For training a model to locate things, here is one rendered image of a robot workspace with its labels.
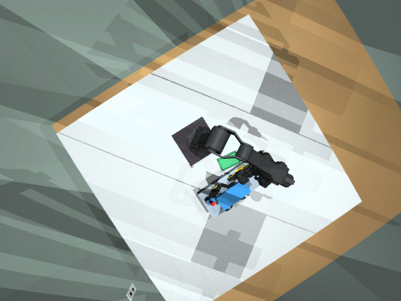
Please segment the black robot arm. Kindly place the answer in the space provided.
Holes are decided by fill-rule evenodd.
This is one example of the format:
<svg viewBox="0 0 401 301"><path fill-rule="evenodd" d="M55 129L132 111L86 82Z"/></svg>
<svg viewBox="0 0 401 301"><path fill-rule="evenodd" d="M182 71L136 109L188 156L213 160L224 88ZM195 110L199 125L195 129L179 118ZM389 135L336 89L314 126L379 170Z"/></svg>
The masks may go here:
<svg viewBox="0 0 401 301"><path fill-rule="evenodd" d="M221 156L229 137L234 135L239 141L240 146L235 156ZM198 149L206 149L206 151L222 158L236 158L244 163L248 163L257 168L257 173L262 178L254 177L258 184L267 188L271 183L273 185L282 185L285 188L294 185L294 176L288 174L289 168L282 161L271 161L254 150L254 147L241 140L239 135L227 127L215 125L210 133L203 129L194 128L193 132L188 135L187 143Z"/></svg>

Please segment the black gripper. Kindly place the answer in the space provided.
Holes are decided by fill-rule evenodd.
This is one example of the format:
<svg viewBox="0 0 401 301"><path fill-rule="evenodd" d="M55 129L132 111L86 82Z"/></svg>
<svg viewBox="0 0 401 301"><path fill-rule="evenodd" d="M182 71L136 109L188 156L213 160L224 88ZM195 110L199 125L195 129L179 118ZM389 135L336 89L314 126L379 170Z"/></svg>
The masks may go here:
<svg viewBox="0 0 401 301"><path fill-rule="evenodd" d="M266 157L268 160L274 161L268 152L264 152L262 156ZM253 167L250 164L244 166L243 169L235 172L235 176L241 185L245 185L246 183L248 183L249 178L252 178L253 176L258 176L260 179L262 178L258 175L257 168Z"/></svg>

